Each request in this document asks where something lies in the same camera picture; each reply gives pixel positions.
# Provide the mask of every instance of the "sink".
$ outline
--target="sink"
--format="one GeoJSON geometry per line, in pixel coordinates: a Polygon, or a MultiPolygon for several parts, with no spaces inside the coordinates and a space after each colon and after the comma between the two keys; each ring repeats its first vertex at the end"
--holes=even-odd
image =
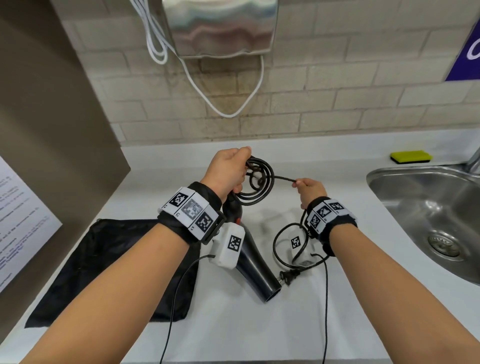
{"type": "Polygon", "coordinates": [[[392,168],[367,183],[422,252],[480,285],[480,177],[455,166],[392,168]]]}

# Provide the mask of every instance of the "forearm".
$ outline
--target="forearm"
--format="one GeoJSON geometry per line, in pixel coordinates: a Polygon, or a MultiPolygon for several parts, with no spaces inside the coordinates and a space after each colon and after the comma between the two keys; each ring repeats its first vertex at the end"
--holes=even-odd
{"type": "Polygon", "coordinates": [[[119,363],[187,251],[178,235],[154,226],[70,303],[22,363],[119,363]]]}
{"type": "Polygon", "coordinates": [[[477,363],[479,342],[411,274],[353,225],[330,241],[394,363],[477,363]]]}

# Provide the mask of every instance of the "hand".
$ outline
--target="hand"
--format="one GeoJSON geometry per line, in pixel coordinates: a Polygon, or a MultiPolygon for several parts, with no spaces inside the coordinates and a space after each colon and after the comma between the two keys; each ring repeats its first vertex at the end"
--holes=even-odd
{"type": "Polygon", "coordinates": [[[242,191],[241,184],[247,172],[245,163],[251,155],[252,148],[249,146],[220,150],[200,182],[210,187],[224,203],[230,191],[236,194],[242,191]]]}
{"type": "Polygon", "coordinates": [[[310,178],[299,178],[292,187],[296,187],[301,200],[301,208],[306,210],[310,202],[318,197],[327,196],[327,191],[321,182],[310,178]]]}

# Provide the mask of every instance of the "faucet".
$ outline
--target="faucet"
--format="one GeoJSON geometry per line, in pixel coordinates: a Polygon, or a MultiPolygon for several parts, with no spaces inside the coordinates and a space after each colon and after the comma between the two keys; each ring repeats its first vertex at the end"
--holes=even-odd
{"type": "Polygon", "coordinates": [[[465,164],[463,170],[466,173],[480,175],[480,148],[472,155],[472,158],[465,164]]]}

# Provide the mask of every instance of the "person's right arm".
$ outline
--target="person's right arm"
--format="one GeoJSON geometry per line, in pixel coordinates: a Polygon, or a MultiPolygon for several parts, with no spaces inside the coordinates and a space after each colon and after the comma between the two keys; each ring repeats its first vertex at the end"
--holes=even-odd
{"type": "MultiPolygon", "coordinates": [[[[327,196],[298,180],[302,208],[327,196]]],[[[418,280],[352,224],[338,225],[330,244],[365,314],[395,364],[480,363],[480,342],[418,280]]]]}

